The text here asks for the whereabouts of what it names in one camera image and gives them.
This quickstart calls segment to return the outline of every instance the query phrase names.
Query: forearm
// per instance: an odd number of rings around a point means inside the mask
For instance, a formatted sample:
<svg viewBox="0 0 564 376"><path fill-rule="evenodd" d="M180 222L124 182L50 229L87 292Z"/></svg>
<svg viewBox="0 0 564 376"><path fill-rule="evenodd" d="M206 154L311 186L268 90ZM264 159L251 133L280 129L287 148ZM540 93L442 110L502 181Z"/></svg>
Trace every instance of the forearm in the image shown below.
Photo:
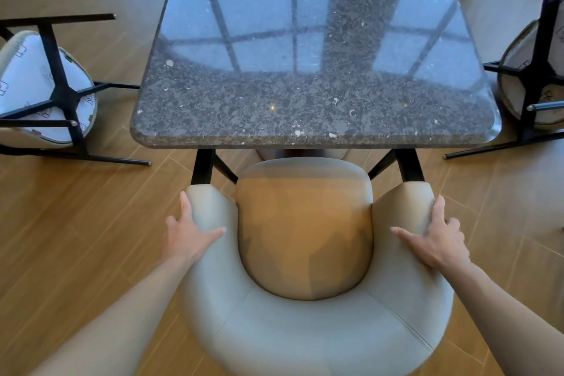
<svg viewBox="0 0 564 376"><path fill-rule="evenodd" d="M476 265L451 266L443 273L506 376L562 374L564 334L511 297Z"/></svg>
<svg viewBox="0 0 564 376"><path fill-rule="evenodd" d="M190 265L183 258L162 263L69 339L32 375L133 375Z"/></svg>

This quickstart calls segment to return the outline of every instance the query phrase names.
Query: person's left hand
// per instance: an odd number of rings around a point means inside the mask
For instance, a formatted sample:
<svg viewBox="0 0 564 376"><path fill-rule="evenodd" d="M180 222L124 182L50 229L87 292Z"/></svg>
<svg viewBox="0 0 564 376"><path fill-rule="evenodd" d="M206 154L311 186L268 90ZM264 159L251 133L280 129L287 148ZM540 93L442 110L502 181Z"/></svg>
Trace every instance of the person's left hand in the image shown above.
<svg viewBox="0 0 564 376"><path fill-rule="evenodd" d="M208 248L225 233L225 228L217 228L210 232L202 232L192 219L192 206L186 192L180 193L180 220L168 216L165 220L168 230L165 234L165 245L162 260L180 257L190 263L200 260Z"/></svg>

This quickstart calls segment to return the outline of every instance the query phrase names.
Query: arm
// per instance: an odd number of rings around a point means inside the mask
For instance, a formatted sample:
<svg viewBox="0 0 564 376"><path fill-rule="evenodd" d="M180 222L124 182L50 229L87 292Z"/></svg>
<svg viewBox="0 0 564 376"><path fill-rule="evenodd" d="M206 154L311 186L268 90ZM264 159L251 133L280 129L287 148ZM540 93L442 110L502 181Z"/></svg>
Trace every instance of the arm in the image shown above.
<svg viewBox="0 0 564 376"><path fill-rule="evenodd" d="M160 265L103 314L89 323L31 374L133 375L180 281L192 264L219 239L223 228L203 233L192 221L186 193L182 216L167 217Z"/></svg>
<svg viewBox="0 0 564 376"><path fill-rule="evenodd" d="M467 309L506 376L557 376L564 369L564 334L512 298L470 261L460 222L444 219L444 198L433 205L425 236L392 232L439 270Z"/></svg>

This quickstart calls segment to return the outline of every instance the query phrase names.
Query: overturned chair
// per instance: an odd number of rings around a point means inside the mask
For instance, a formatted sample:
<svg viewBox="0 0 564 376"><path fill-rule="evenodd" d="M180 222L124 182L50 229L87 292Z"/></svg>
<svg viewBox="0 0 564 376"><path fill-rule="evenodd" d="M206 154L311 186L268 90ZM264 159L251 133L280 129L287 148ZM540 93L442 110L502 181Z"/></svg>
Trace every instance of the overturned chair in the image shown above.
<svg viewBox="0 0 564 376"><path fill-rule="evenodd" d="M373 202L370 179L395 160L404 182ZM209 184L235 181L236 203ZM194 336L239 375L405 375L437 347L453 291L390 233L422 234L433 192L414 149L370 177L329 158L275 159L237 178L199 150L188 197L200 229L225 235L188 272Z"/></svg>

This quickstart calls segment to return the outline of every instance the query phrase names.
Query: speckled granite surface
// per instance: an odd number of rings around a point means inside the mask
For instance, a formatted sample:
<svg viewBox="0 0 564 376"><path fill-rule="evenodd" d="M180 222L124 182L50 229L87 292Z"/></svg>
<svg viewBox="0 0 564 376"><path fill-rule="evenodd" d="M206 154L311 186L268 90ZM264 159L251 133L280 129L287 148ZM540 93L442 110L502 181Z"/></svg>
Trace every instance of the speckled granite surface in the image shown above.
<svg viewBox="0 0 564 376"><path fill-rule="evenodd" d="M457 0L168 0L148 147L443 147L500 117Z"/></svg>

